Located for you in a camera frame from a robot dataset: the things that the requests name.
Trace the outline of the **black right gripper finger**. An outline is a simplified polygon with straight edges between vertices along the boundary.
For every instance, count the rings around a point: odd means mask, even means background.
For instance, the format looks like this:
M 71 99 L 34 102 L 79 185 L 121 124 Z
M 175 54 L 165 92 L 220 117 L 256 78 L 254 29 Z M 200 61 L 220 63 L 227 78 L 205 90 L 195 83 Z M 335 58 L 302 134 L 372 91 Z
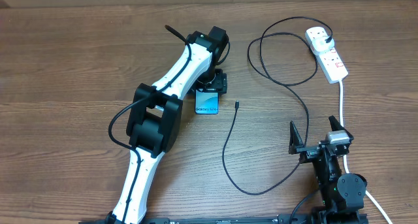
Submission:
M 296 154 L 298 153 L 298 150 L 300 148 L 304 147 L 304 143 L 293 121 L 290 121 L 289 128 L 290 128 L 289 154 Z
M 344 131 L 345 133 L 347 133 L 350 141 L 354 140 L 354 136 L 340 124 L 340 122 L 335 118 L 335 116 L 329 116 L 329 122 L 332 131 Z

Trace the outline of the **blue Galaxy smartphone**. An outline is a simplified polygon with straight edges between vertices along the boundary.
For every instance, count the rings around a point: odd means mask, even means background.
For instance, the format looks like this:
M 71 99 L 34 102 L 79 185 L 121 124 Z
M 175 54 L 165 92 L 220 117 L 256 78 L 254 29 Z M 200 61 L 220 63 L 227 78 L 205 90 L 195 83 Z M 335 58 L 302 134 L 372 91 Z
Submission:
M 218 114 L 219 95 L 218 93 L 195 92 L 195 113 L 196 114 Z

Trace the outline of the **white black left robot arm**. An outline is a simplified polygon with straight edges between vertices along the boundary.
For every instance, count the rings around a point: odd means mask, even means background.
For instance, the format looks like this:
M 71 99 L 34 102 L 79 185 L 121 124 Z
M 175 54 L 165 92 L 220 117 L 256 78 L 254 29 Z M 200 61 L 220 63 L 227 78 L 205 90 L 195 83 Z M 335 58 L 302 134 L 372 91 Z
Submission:
M 108 126 L 110 139 L 127 148 L 130 159 L 120 199 L 104 223 L 143 222 L 157 166 L 180 130 L 184 97 L 218 98 L 227 92 L 227 75 L 218 67 L 229 54 L 226 30 L 214 26 L 207 35 L 195 31 L 184 37 L 169 25 L 166 29 L 184 42 L 182 55 L 160 80 L 140 84 L 133 102 Z

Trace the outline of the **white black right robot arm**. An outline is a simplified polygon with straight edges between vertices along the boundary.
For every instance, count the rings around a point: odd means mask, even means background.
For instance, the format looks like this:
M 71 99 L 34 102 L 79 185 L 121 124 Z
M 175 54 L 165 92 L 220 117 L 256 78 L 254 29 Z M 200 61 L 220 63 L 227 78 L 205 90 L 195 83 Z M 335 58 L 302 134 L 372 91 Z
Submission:
M 367 181 L 356 173 L 343 173 L 338 158 L 349 153 L 354 137 L 334 117 L 329 117 L 331 131 L 316 146 L 306 146 L 293 122 L 290 123 L 289 153 L 298 154 L 299 163 L 311 163 L 323 205 L 299 217 L 299 223 L 368 223 L 364 208 Z

